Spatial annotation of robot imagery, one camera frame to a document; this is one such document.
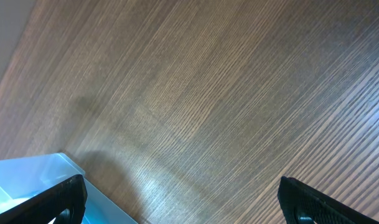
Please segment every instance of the brown wood grain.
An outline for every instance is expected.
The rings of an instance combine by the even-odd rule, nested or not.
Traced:
[[[379,1],[38,0],[0,159],[53,152],[141,223],[284,223],[282,175],[379,221]]]

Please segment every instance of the plastic container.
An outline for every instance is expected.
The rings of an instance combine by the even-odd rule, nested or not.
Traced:
[[[64,153],[0,161],[0,213],[85,172]],[[136,223],[86,179],[87,202],[82,223]]]

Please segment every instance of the black object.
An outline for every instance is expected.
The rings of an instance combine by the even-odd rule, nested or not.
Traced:
[[[278,200],[288,224],[379,223],[291,177],[281,178]]]
[[[83,220],[87,190],[78,174],[0,214],[0,224],[38,223],[80,224]]]

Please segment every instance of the translucent plastic bin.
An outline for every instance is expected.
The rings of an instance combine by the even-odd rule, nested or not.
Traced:
[[[0,213],[85,172],[63,153],[0,161]],[[84,179],[88,198],[82,223],[136,223]]]

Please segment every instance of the wooden tabletop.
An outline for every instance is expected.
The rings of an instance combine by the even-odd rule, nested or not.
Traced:
[[[379,221],[379,1],[38,0],[0,159],[53,152],[140,223],[284,223],[282,175]]]

